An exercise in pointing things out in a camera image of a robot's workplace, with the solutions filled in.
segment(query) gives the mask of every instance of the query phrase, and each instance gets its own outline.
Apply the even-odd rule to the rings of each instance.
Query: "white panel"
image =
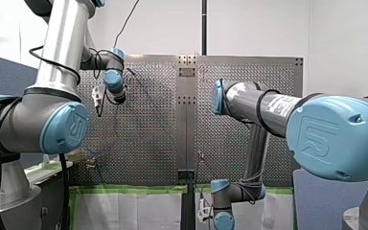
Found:
[[[20,62],[19,37],[0,37],[0,58]]]
[[[88,25],[97,49],[113,46],[135,0],[106,1]],[[127,54],[193,54],[200,50],[199,0],[140,1],[119,37]]]
[[[309,30],[310,0],[209,1],[208,55],[302,57],[308,63]]]
[[[309,92],[368,95],[368,0],[311,0]]]

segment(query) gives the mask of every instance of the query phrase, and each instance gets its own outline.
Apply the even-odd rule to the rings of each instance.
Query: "robotic arm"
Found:
[[[85,44],[87,20],[104,1],[52,2],[26,0],[49,23],[35,84],[22,98],[0,96],[0,229],[4,224],[7,229],[41,227],[40,189],[29,184],[19,153],[63,154],[80,146],[88,113],[76,91],[79,70],[105,70],[103,93],[114,102],[125,101],[123,52],[114,48],[91,53]]]
[[[229,115],[256,125],[257,129],[251,133],[254,146],[264,145],[259,140],[266,139],[268,133],[287,138],[297,163],[316,176],[348,182],[368,180],[368,98],[325,94],[296,98],[267,90],[256,82],[218,80],[214,85],[212,110],[217,115]],[[256,159],[264,159],[265,149],[251,154],[255,155],[254,164],[264,163]],[[247,171],[253,162],[250,157],[246,160]],[[251,181],[244,182],[241,195],[247,197],[246,201],[265,197],[263,184],[253,187],[247,183]],[[233,197],[239,193],[233,191],[239,187],[236,185],[227,180],[211,182],[214,224],[218,230],[235,226],[231,202],[239,202]]]

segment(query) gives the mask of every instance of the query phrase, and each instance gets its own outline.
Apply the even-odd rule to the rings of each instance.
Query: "gray partition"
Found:
[[[35,83],[37,70],[26,65],[0,58],[0,94],[22,96],[29,85]],[[23,153],[20,161],[23,168],[41,163],[42,153]]]
[[[90,126],[72,175],[78,185],[112,183],[171,185],[178,170],[197,169],[197,183],[212,178],[238,180],[247,129],[211,113],[215,80],[260,81],[301,96],[303,60],[296,57],[127,56],[127,99],[105,103],[96,117],[92,71],[81,71],[79,93]],[[272,138],[264,182],[291,186],[294,164],[285,140]]]

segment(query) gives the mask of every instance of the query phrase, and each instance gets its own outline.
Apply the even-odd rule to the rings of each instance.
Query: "silver arm segment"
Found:
[[[87,20],[94,13],[91,0],[56,0],[51,15],[44,16],[50,21],[42,57],[79,72]],[[109,56],[106,65],[115,59]],[[19,153],[67,153],[81,144],[88,113],[76,91],[78,81],[75,73],[41,61],[35,84],[25,90],[20,103],[11,106],[0,100],[0,119],[8,114],[0,128],[0,213],[9,230],[41,227],[40,189],[29,184]]]
[[[265,92],[253,82],[217,81],[213,93],[213,111],[217,115],[235,115],[262,125],[258,119],[258,100]],[[286,136],[287,121],[295,105],[301,100],[287,95],[267,93],[261,98],[262,119],[273,131]]]

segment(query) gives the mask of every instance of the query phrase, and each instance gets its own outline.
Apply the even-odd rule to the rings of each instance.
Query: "green tape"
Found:
[[[196,191],[198,193],[202,192],[205,194],[211,193],[211,187],[209,184],[205,185],[197,185]],[[292,195],[293,194],[293,188],[292,187],[265,187],[265,192],[267,194],[276,194],[276,195]]]
[[[59,162],[53,163],[53,164],[47,164],[44,166],[43,170],[58,170],[61,168],[61,165]]]
[[[70,229],[74,230],[74,214],[76,211],[76,198],[77,195],[76,194],[71,194],[70,193]]]
[[[137,194],[137,195],[163,195],[185,194],[186,186],[131,186],[131,185],[94,185],[76,186],[70,188],[70,194]]]

